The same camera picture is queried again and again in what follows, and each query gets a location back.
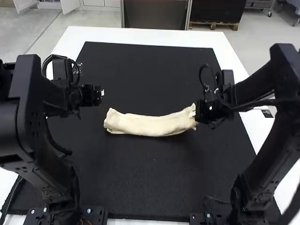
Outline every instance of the black panel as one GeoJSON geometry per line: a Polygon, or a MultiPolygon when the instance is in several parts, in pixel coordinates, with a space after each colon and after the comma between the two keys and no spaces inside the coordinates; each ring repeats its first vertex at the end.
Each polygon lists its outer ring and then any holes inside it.
{"type": "Polygon", "coordinates": [[[184,30],[186,0],[124,0],[126,28],[184,30]]]}
{"type": "MultiPolygon", "coordinates": [[[[82,83],[105,88],[102,105],[82,109],[81,120],[48,120],[55,141],[73,149],[67,159],[79,175],[82,205],[104,206],[111,218],[188,221],[191,212],[205,211],[204,196],[229,200],[237,174],[255,157],[238,114],[216,130],[199,125],[163,138],[112,135],[103,128],[110,107],[164,115],[191,105],[202,96],[200,65],[220,70],[212,49],[87,42],[77,61],[82,83]]],[[[212,83],[209,73],[205,79],[212,83]]],[[[219,214],[231,209],[207,204],[219,214]]],[[[25,184],[11,212],[38,206],[39,192],[25,184]]],[[[269,213],[275,218],[278,208],[269,213]]]]}
{"type": "Polygon", "coordinates": [[[238,23],[246,0],[193,0],[191,21],[238,23]]]}

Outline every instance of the metal base plate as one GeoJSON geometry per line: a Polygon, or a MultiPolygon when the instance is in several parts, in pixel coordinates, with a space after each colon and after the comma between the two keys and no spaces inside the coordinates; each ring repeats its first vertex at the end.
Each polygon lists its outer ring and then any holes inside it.
{"type": "MultiPolygon", "coordinates": [[[[79,225],[107,225],[108,212],[100,206],[82,206],[81,220],[79,225]]],[[[32,208],[28,211],[23,225],[49,225],[47,221],[49,214],[44,212],[43,208],[32,208]]],[[[55,220],[51,225],[59,225],[55,220]]]]}
{"type": "Polygon", "coordinates": [[[219,214],[205,213],[191,213],[189,214],[190,225],[226,225],[227,216],[219,214]]]}

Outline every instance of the white cabinet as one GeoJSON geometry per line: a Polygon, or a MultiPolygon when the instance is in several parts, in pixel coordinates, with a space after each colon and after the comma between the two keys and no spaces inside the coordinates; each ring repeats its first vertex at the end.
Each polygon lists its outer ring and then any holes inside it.
{"type": "Polygon", "coordinates": [[[14,0],[14,4],[17,12],[20,13],[30,6],[37,4],[37,0],[14,0]]]}
{"type": "Polygon", "coordinates": [[[80,0],[60,0],[63,14],[69,13],[80,7],[80,0]]]}
{"type": "Polygon", "coordinates": [[[83,0],[85,6],[104,6],[104,0],[83,0]]]}
{"type": "Polygon", "coordinates": [[[106,7],[119,7],[120,8],[120,0],[104,0],[106,7]]]}
{"type": "Polygon", "coordinates": [[[38,2],[38,0],[14,0],[15,8],[18,13],[28,9],[29,7],[40,3],[45,5],[45,8],[61,7],[63,14],[69,13],[72,10],[80,7],[80,0],[60,0],[59,2],[38,2]]]}
{"type": "Polygon", "coordinates": [[[60,0],[58,2],[47,2],[39,0],[13,0],[18,13],[36,5],[38,8],[62,9],[63,14],[74,9],[99,10],[120,12],[121,0],[60,0]]]}

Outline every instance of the towel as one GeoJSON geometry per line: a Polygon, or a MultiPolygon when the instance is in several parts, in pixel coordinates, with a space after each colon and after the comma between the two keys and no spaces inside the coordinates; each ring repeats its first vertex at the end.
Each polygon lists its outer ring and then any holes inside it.
{"type": "Polygon", "coordinates": [[[104,128],[112,134],[131,134],[151,137],[177,135],[186,130],[196,130],[196,105],[165,116],[122,114],[110,108],[104,120],[104,128]]]}

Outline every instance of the white table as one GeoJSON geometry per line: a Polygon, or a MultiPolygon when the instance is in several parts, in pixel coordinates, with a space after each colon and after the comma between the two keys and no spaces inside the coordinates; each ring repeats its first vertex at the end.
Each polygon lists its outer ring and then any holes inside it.
{"type": "MultiPolygon", "coordinates": [[[[76,59],[86,41],[123,43],[136,45],[160,45],[183,47],[207,47],[213,48],[221,69],[232,69],[235,82],[240,82],[248,77],[239,58],[235,54],[224,33],[211,31],[180,31],[180,30],[142,30],[122,28],[94,28],[94,27],[68,27],[58,44],[54,48],[54,54],[65,55],[76,59]]],[[[47,77],[53,79],[52,66],[48,66],[47,77]]],[[[274,119],[265,118],[261,111],[252,110],[240,113],[253,148],[258,153],[264,140],[273,125],[274,119]]],[[[2,205],[15,182],[17,175],[13,172],[0,169],[0,205],[2,205]]],[[[300,177],[300,161],[289,171],[275,192],[278,207],[283,213],[289,205],[296,190],[300,177]]],[[[7,216],[6,225],[21,225],[25,216],[7,216]]],[[[161,221],[141,220],[116,220],[109,219],[108,224],[137,225],[137,224],[187,224],[161,221]]],[[[291,223],[300,224],[300,213],[291,223]]]]}

